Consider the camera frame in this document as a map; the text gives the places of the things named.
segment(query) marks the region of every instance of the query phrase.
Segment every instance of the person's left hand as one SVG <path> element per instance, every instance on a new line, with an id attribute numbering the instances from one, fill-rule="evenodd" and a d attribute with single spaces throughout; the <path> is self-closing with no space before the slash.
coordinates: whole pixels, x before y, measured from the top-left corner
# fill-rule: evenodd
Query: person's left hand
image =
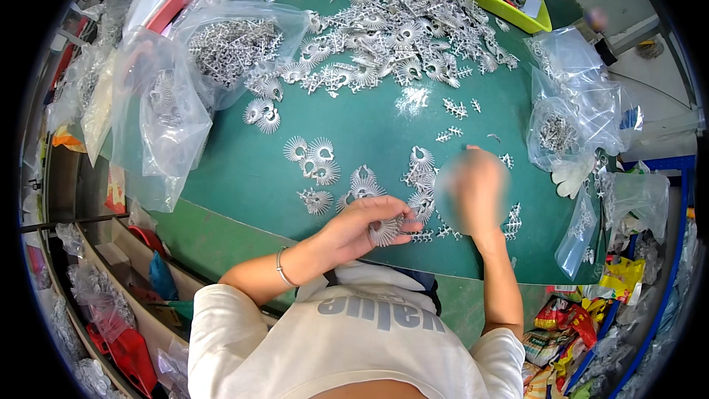
<path id="1" fill-rule="evenodd" d="M 369 237 L 369 224 L 381 219 L 403 215 L 413 219 L 415 213 L 401 199 L 392 196 L 360 198 L 352 202 L 342 213 L 328 222 L 320 232 L 309 238 L 310 245 L 323 253 L 332 268 L 354 261 L 369 253 L 376 246 Z M 421 222 L 404 222 L 402 232 L 417 232 L 423 229 Z M 398 235 L 392 245 L 411 241 L 411 236 Z"/>

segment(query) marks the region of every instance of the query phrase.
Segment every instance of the green plastic basket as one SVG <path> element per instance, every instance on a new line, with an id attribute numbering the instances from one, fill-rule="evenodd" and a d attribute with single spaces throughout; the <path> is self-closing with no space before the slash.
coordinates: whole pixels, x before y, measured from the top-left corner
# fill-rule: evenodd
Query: green plastic basket
<path id="1" fill-rule="evenodd" d="M 542 6 L 539 8 L 539 14 L 535 19 L 522 13 L 511 4 L 504 0 L 475 0 L 483 9 L 490 13 L 502 17 L 504 20 L 519 27 L 523 31 L 533 34 L 537 31 L 552 31 L 552 21 L 549 19 L 547 5 L 542 1 Z"/>

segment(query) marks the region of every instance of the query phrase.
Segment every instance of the white t-shirt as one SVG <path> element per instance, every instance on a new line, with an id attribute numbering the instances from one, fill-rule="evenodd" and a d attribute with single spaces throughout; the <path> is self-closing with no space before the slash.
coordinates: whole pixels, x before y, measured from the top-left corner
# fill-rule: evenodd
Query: white t-shirt
<path id="1" fill-rule="evenodd" d="M 306 399 L 381 379 L 409 383 L 430 399 L 523 396 L 525 351 L 508 329 L 485 334 L 468 352 L 430 298 L 410 291 L 422 290 L 415 280 L 360 262 L 336 274 L 346 284 L 325 288 L 318 278 L 301 287 L 270 331 L 239 290 L 216 284 L 198 291 L 192 399 Z"/>

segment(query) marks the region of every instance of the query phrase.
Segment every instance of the green workbench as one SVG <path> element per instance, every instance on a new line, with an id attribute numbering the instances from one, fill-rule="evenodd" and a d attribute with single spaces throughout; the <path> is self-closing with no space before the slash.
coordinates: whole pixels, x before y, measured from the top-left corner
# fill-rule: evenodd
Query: green workbench
<path id="1" fill-rule="evenodd" d="M 278 2 L 317 10 L 322 15 L 334 14 L 349 6 L 349 0 Z M 550 2 L 554 27 L 569 24 L 578 17 L 576 8 L 562 0 L 547 2 Z M 552 4 L 564 12 L 554 13 Z M 492 18 L 491 25 L 496 28 Z M 515 159 L 510 172 L 509 201 L 521 205 L 522 226 L 517 239 L 507 245 L 510 258 L 516 261 L 518 281 L 569 283 L 553 255 L 566 232 L 575 201 L 558 197 L 549 173 L 527 160 L 525 130 L 531 111 L 529 63 L 532 59 L 522 39 L 528 36 L 516 27 L 508 33 L 497 31 L 496 38 L 501 47 L 520 59 L 520 66 L 515 70 L 509 71 L 501 66 L 492 74 L 475 73 L 462 78 L 458 89 L 426 77 L 413 83 L 412 87 L 428 96 L 425 107 L 402 107 L 403 88 L 391 77 L 385 78 L 377 88 L 357 94 L 342 89 L 334 99 L 324 88 L 308 95 L 299 83 L 284 84 L 284 99 L 277 105 L 281 125 L 275 133 L 264 135 L 254 125 L 245 125 L 242 121 L 245 106 L 254 98 L 246 93 L 235 105 L 217 113 L 199 167 L 189 174 L 182 199 L 242 222 L 245 225 L 239 228 L 248 229 L 248 236 L 254 243 L 274 247 L 261 249 L 259 246 L 246 254 L 266 254 L 276 251 L 277 244 L 291 243 L 288 239 L 298 241 L 312 235 L 335 216 L 334 204 L 323 216 L 309 215 L 297 191 L 312 186 L 332 192 L 333 198 L 337 199 L 349 189 L 350 174 L 358 166 L 367 164 L 388 194 L 407 200 L 413 188 L 399 179 L 408 170 L 412 146 L 430 150 L 436 166 L 440 167 L 465 144 L 477 144 L 494 154 L 509 154 Z M 346 51 L 329 57 L 321 65 L 336 61 L 351 63 L 351 55 Z M 458 66 L 477 67 L 470 60 L 459 61 Z M 460 121 L 446 113 L 443 98 L 463 102 L 469 109 L 469 116 Z M 482 112 L 472 111 L 469 106 L 472 98 L 477 99 Z M 462 129 L 463 137 L 454 137 L 445 144 L 436 142 L 436 134 L 451 126 Z M 487 137 L 490 133 L 496 134 L 501 141 Z M 305 179 L 298 164 L 287 161 L 282 154 L 284 144 L 293 136 L 302 136 L 308 141 L 316 137 L 330 139 L 335 147 L 335 160 L 341 167 L 340 180 L 334 185 L 317 187 L 313 179 Z M 102 155 L 109 156 L 110 148 L 109 136 Z M 426 228 L 436 233 L 440 225 L 433 216 Z M 216 258 L 211 256 L 208 246 L 204 248 L 192 250 L 197 255 L 190 260 L 209 262 Z M 366 258 L 430 273 L 482 278 L 482 260 L 466 236 L 459 241 L 448 235 L 434 238 L 430 243 L 375 249 Z M 603 265 L 602 256 L 598 258 L 596 265 L 582 264 L 574 283 L 595 283 L 598 280 Z"/>

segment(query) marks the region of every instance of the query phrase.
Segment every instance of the blurred hand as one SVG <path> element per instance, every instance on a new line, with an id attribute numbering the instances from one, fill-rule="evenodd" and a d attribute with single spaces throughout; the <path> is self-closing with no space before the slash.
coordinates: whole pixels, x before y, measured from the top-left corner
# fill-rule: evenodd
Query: blurred hand
<path id="1" fill-rule="evenodd" d="M 329 260 L 331 267 L 359 259 L 376 246 L 369 238 L 369 224 L 381 219 L 403 215 L 415 217 L 411 207 L 392 196 L 356 199 L 338 216 L 325 224 L 322 230 L 309 239 L 308 244 Z M 417 232 L 423 229 L 421 222 L 404 222 L 401 230 Z M 393 245 L 411 241 L 407 235 L 398 235 Z"/>
<path id="2" fill-rule="evenodd" d="M 458 210 L 465 231 L 475 243 L 500 230 L 500 197 L 505 184 L 505 174 L 500 159 L 478 146 L 468 155 L 456 172 Z"/>

